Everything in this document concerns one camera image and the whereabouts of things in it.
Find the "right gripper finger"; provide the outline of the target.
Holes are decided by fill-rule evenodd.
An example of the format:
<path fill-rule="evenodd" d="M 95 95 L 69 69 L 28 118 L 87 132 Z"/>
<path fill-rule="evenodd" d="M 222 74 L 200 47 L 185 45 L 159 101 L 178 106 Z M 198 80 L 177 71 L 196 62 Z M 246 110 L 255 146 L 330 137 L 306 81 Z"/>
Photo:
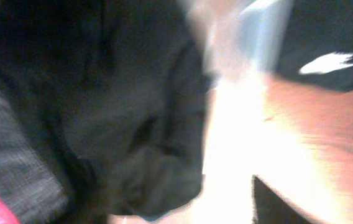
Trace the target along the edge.
<path fill-rule="evenodd" d="M 257 176 L 253 176 L 255 224 L 311 224 Z"/>

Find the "clear plastic storage container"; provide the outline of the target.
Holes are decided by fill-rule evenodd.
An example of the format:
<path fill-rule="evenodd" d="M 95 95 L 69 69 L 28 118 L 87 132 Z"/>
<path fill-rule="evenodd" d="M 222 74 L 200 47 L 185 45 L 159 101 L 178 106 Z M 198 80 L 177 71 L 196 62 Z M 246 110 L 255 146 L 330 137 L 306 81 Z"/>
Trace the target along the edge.
<path fill-rule="evenodd" d="M 232 80 L 274 73 L 293 1 L 191 1 L 204 67 Z"/>

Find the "black shorts red waistband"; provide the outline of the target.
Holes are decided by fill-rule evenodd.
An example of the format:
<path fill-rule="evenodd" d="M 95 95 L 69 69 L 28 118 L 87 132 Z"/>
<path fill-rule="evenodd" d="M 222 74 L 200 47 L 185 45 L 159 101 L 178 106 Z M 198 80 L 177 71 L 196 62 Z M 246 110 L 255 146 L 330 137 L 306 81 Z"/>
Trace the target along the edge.
<path fill-rule="evenodd" d="M 181 1 L 0 1 L 0 223 L 156 220 L 201 192 Z"/>

